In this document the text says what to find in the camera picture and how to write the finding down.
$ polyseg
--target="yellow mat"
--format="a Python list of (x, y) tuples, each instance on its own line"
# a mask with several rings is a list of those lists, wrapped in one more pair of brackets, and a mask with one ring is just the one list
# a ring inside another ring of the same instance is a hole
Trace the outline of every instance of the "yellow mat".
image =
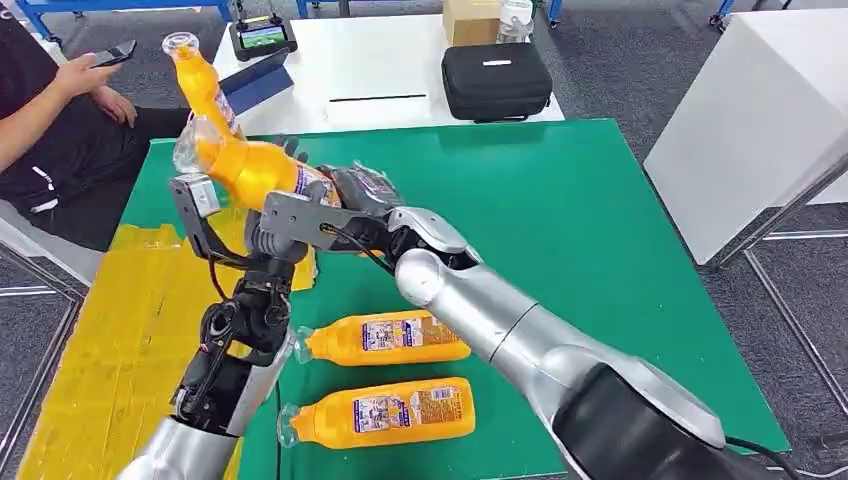
[[(234, 251), (245, 211), (231, 208), (210, 224)], [(294, 290), (312, 286), (314, 254), (298, 265)], [(242, 272), (219, 266), (224, 291)], [(112, 479), (160, 419), (197, 349), (200, 319), (219, 301), (208, 264), (174, 228), (122, 225), (97, 278), (41, 408), (18, 478)], [(238, 453), (225, 478), (235, 479)]]

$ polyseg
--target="man's arm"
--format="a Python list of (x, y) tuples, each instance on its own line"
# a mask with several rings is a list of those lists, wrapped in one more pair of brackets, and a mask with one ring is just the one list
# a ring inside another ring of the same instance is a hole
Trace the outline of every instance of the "man's arm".
[(0, 172), (9, 168), (44, 134), (65, 105), (75, 96), (106, 84), (117, 69), (89, 68), (94, 55), (83, 55), (62, 64), (56, 78), (17, 112), (0, 120)]

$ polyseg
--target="black case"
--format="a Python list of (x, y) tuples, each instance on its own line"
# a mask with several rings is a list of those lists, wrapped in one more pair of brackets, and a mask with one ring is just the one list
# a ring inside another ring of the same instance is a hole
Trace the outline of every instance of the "black case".
[(525, 120), (542, 111), (553, 81), (529, 43), (450, 47), (442, 82), (451, 115), (459, 120)]

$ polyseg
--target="black cable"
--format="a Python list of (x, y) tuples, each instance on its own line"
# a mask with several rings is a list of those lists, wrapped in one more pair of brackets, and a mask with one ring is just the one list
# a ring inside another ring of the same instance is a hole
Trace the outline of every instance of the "black cable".
[[(282, 411), (282, 399), (280, 398), (280, 381), (277, 380), (277, 383), (274, 384), (274, 391), (276, 392), (277, 397), (277, 418), (280, 418), (280, 411)], [(277, 443), (277, 480), (280, 480), (280, 470), (283, 467), (283, 446), (280, 442)]]
[(330, 232), (335, 233), (336, 235), (338, 235), (338, 236), (344, 238), (345, 240), (349, 241), (350, 243), (356, 245), (356, 248), (358, 248), (360, 252), (364, 253), (365, 255), (368, 255), (368, 257), (371, 260), (374, 260), (374, 263), (376, 263), (383, 270), (387, 271), (389, 273), (389, 275), (395, 274), (395, 270), (391, 266), (389, 266), (388, 263), (386, 263), (382, 258), (378, 257), (377, 255), (374, 255), (374, 252), (372, 252), (371, 249), (369, 249), (365, 245), (363, 245), (362, 242), (357, 240), (356, 237), (354, 237), (353, 235), (351, 235), (351, 234), (345, 232), (344, 230), (336, 227), (335, 225), (331, 225), (329, 223), (325, 223), (322, 226), (326, 230), (329, 230)]
[(747, 450), (751, 450), (752, 452), (757, 452), (768, 457), (771, 461), (773, 461), (780, 468), (782, 468), (790, 479), (801, 480), (801, 477), (798, 475), (798, 472), (795, 471), (795, 467), (790, 465), (785, 458), (781, 457), (780, 454), (778, 454), (774, 450), (769, 450), (768, 448), (762, 445), (756, 444), (754, 442), (749, 442), (747, 440), (742, 440), (741, 438), (726, 437), (726, 440), (727, 443), (729, 443), (730, 445), (736, 445), (737, 447), (742, 447)]
[(224, 289), (221, 288), (221, 284), (218, 283), (218, 275), (215, 273), (215, 260), (213, 260), (212, 257), (209, 257), (209, 277), (212, 278), (212, 285), (215, 286), (215, 290), (218, 291), (218, 295), (221, 296), (221, 300), (225, 302), (229, 300), (227, 295), (224, 294)]

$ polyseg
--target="cable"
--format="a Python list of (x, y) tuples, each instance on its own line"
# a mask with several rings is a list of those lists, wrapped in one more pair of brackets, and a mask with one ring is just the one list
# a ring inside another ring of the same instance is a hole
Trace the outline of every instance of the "cable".
[(781, 457), (774, 450), (769, 450), (768, 448), (762, 445), (756, 444), (754, 442), (749, 442), (747, 440), (742, 440), (741, 438), (727, 437), (726, 440), (727, 443), (729, 443), (730, 445), (736, 445), (737, 447), (742, 447), (751, 450), (752, 452), (757, 452), (768, 457), (771, 461), (773, 461), (780, 468), (782, 468), (791, 480), (801, 480), (801, 477), (798, 476), (798, 473), (795, 471), (795, 468), (790, 465), (785, 458)]
[[(783, 467), (766, 467), (766, 470), (772, 470), (772, 471), (775, 471), (775, 472), (776, 471), (785, 471)], [(803, 475), (805, 477), (810, 477), (810, 478), (833, 478), (833, 477), (839, 475), (840, 473), (848, 472), (848, 465), (845, 465), (844, 467), (839, 467), (836, 470), (834, 470), (832, 472), (828, 472), (828, 473), (812, 473), (812, 472), (808, 472), (806, 470), (795, 470), (795, 471), (798, 472), (799, 475)]]
[(221, 296), (221, 300), (227, 301), (227, 295), (224, 294), (224, 289), (221, 288), (221, 284), (218, 283), (218, 275), (215, 273), (215, 260), (212, 257), (209, 257), (209, 277), (212, 278), (212, 285), (215, 286), (215, 290), (218, 291), (218, 295)]
[[(276, 392), (275, 397), (277, 397), (277, 418), (280, 418), (280, 411), (283, 409), (283, 406), (282, 406), (283, 401), (280, 398), (280, 381), (279, 381), (279, 379), (277, 380), (276, 383), (274, 383), (274, 392)], [(280, 445), (280, 442), (276, 442), (276, 443), (277, 443), (277, 480), (280, 480), (280, 470), (282, 470), (282, 467), (283, 467), (283, 452), (282, 452), (283, 446)]]
[(351, 235), (351, 234), (345, 232), (344, 230), (336, 227), (335, 225), (332, 225), (332, 224), (329, 224), (329, 223), (324, 223), (321, 226), (325, 230), (328, 230), (332, 233), (335, 233), (336, 235), (338, 235), (338, 236), (344, 238), (345, 240), (349, 241), (350, 243), (356, 245), (356, 248), (358, 248), (360, 252), (364, 253), (365, 255), (368, 255), (368, 257), (371, 260), (374, 260), (374, 263), (376, 263), (380, 268), (389, 272), (389, 275), (395, 274), (394, 269), (391, 266), (389, 266), (388, 263), (386, 263), (382, 258), (378, 257), (377, 255), (374, 255), (374, 252), (372, 252), (371, 249), (369, 249), (365, 245), (363, 245), (362, 242), (357, 240), (356, 237), (354, 237), (353, 235)]

